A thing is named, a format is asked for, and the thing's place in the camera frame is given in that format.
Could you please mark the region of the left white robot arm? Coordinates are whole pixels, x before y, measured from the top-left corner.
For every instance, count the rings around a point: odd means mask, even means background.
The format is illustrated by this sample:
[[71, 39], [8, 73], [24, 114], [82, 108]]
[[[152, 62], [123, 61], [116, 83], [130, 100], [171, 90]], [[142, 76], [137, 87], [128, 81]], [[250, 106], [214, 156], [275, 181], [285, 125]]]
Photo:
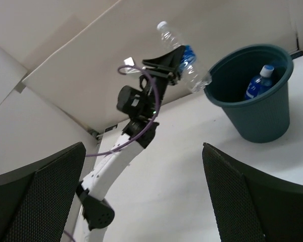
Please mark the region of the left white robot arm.
[[144, 59], [144, 68], [123, 65], [118, 68], [139, 72], [140, 88], [124, 86], [118, 95], [117, 110], [129, 116], [110, 151], [100, 153], [102, 160], [79, 183], [76, 194], [82, 204], [84, 241], [103, 241], [107, 227], [115, 218], [115, 211], [105, 199], [119, 175], [155, 137], [159, 114], [166, 89], [181, 79], [181, 60], [186, 47], [181, 45], [157, 58]]

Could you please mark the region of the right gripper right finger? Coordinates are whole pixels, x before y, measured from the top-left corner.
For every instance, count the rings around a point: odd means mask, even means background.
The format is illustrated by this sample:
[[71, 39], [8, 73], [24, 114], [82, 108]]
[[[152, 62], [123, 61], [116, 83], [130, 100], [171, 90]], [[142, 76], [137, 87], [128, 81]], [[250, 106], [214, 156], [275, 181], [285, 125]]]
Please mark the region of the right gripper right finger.
[[204, 143], [203, 166], [221, 241], [303, 241], [303, 185]]

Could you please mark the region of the large blue label bottle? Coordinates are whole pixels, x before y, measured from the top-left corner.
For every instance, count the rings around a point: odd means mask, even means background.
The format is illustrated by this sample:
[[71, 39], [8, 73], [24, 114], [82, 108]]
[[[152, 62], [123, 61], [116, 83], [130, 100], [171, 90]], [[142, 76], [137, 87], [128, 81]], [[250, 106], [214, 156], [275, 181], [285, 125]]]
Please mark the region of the large blue label bottle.
[[273, 86], [272, 75], [274, 70], [275, 68], [272, 65], [262, 67], [259, 75], [251, 79], [244, 95], [245, 100], [253, 99]]

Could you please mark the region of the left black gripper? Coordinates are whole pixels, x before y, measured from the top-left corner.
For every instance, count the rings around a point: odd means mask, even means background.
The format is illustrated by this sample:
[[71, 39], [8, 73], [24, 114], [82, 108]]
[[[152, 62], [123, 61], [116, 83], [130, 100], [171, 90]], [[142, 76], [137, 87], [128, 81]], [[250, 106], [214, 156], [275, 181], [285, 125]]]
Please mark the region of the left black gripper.
[[145, 74], [139, 77], [139, 87], [153, 101], [155, 91], [158, 92], [159, 101], [164, 99], [167, 86], [174, 85], [174, 78], [181, 78], [180, 63], [185, 52], [185, 45], [181, 45], [173, 51], [153, 59], [143, 59], [145, 71], [151, 76], [154, 84]]

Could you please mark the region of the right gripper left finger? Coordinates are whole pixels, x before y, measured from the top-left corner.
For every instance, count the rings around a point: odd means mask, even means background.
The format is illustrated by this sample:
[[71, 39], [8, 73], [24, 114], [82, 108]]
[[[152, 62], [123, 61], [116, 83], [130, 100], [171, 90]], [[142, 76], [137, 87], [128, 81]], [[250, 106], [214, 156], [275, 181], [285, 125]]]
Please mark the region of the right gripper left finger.
[[82, 172], [78, 142], [0, 175], [0, 241], [60, 241]]

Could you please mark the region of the small blue label bottle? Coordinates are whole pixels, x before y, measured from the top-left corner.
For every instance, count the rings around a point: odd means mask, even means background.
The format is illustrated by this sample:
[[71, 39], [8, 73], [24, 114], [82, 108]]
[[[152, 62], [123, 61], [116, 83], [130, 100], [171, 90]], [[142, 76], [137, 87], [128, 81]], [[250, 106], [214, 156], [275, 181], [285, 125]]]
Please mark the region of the small blue label bottle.
[[182, 45], [185, 51], [180, 61], [179, 71], [181, 81], [192, 92], [203, 90], [211, 84], [212, 76], [195, 54], [192, 47], [183, 39], [180, 32], [175, 30], [166, 21], [161, 21], [157, 25], [157, 30], [161, 34], [163, 45], [168, 50], [174, 50]]

